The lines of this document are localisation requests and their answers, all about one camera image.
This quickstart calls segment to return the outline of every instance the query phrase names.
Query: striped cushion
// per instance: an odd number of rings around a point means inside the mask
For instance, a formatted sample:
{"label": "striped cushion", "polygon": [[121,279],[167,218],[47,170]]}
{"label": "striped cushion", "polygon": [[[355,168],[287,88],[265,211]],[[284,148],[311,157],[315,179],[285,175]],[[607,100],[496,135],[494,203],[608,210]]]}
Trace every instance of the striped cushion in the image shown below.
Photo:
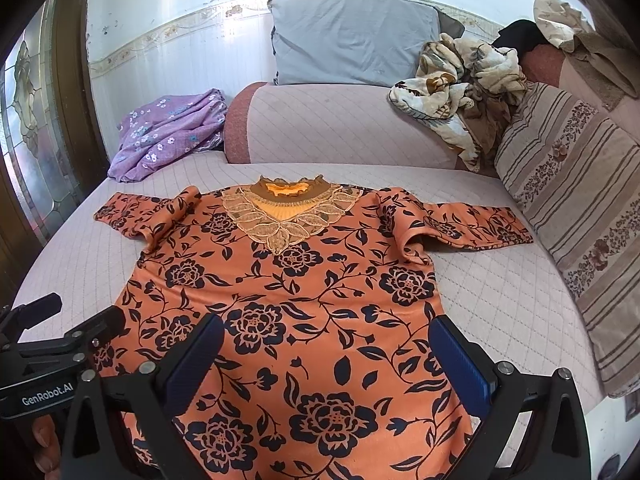
{"label": "striped cushion", "polygon": [[495,158],[558,264],[611,397],[640,383],[640,146],[568,92],[530,86]]}

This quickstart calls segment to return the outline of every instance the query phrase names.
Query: gray pillow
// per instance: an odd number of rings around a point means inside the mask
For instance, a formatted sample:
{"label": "gray pillow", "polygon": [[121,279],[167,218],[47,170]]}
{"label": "gray pillow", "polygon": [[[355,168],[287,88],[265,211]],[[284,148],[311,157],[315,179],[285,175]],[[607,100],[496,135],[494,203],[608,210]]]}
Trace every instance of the gray pillow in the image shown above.
{"label": "gray pillow", "polygon": [[407,0],[269,0],[276,84],[391,87],[415,77],[438,11]]}

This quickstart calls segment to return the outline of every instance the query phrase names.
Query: blue gripper pad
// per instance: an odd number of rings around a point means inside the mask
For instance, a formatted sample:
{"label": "blue gripper pad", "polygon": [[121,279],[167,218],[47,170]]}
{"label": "blue gripper pad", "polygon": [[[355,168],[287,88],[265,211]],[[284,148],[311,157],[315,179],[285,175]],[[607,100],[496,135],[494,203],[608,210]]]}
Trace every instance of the blue gripper pad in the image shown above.
{"label": "blue gripper pad", "polygon": [[225,338],[225,325],[219,316],[211,315],[196,327],[187,339],[190,347],[184,358],[175,366],[164,388],[164,413],[168,417],[182,415],[187,411],[200,384],[213,365]]}
{"label": "blue gripper pad", "polygon": [[484,420],[491,409],[489,383],[438,317],[429,324],[429,345],[466,412]]}

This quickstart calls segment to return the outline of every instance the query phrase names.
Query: decorative wall trim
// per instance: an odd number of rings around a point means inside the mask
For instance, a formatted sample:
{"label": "decorative wall trim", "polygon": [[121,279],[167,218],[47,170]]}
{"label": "decorative wall trim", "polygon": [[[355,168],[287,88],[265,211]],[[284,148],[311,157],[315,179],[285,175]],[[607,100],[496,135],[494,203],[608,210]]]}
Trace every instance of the decorative wall trim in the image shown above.
{"label": "decorative wall trim", "polygon": [[[91,78],[100,77],[135,58],[147,50],[181,38],[187,34],[209,27],[220,27],[226,20],[246,19],[252,16],[267,14],[268,0],[231,0],[223,4],[205,7],[195,12],[180,16],[159,27],[140,35],[135,40],[115,50],[105,58],[89,65]],[[499,23],[491,22],[481,16],[463,9],[451,7],[432,0],[408,0],[437,7],[445,14],[461,22],[466,31],[483,40],[493,41],[498,31],[503,28]]]}

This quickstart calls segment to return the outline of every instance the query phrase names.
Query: dress's right sleeve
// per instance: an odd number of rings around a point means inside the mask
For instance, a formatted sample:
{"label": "dress's right sleeve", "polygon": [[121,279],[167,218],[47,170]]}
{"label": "dress's right sleeve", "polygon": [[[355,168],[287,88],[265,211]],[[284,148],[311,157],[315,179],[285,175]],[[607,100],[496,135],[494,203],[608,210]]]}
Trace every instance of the dress's right sleeve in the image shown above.
{"label": "dress's right sleeve", "polygon": [[162,236],[180,222],[200,202],[201,194],[189,186],[176,198],[157,198],[116,193],[94,214],[127,238],[144,237],[144,253],[151,252]]}

